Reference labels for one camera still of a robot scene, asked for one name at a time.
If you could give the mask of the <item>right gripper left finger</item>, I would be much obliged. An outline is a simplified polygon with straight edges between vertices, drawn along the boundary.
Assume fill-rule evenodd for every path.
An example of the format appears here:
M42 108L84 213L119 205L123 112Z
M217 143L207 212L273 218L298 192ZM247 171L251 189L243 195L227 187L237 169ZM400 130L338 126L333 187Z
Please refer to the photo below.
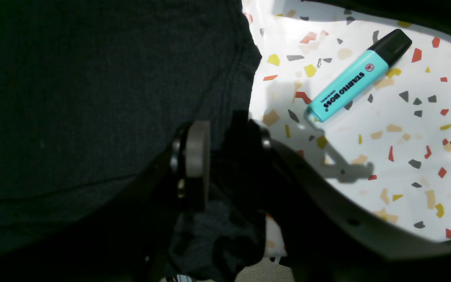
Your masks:
M67 228L0 256L0 282L157 282L178 217L208 202L210 124L177 130L126 188Z

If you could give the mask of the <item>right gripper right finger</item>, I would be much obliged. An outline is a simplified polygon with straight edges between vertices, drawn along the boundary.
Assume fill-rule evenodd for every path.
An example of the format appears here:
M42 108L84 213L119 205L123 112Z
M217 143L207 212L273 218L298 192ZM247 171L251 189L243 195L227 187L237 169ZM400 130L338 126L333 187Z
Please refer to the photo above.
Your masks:
M451 242L408 234L339 193L267 130L233 113L225 146L238 152L255 203L278 223L297 282L451 282Z

